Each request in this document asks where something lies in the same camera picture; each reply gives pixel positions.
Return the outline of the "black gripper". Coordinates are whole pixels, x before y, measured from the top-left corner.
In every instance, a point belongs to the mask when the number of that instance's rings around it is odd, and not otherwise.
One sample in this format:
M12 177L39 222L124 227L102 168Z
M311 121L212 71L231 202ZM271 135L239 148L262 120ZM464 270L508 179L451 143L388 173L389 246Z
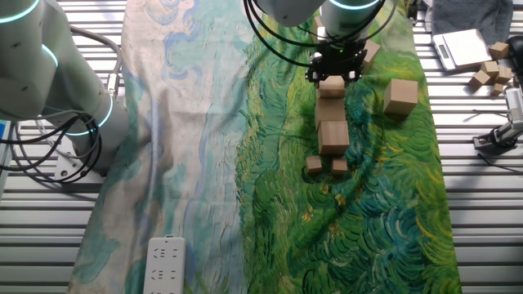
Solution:
M363 60L366 56L364 41L345 42L342 48L320 44L316 53L318 60L310 63L305 73L308 82L319 84L327 75L345 75L345 82L357 82L363 74Z

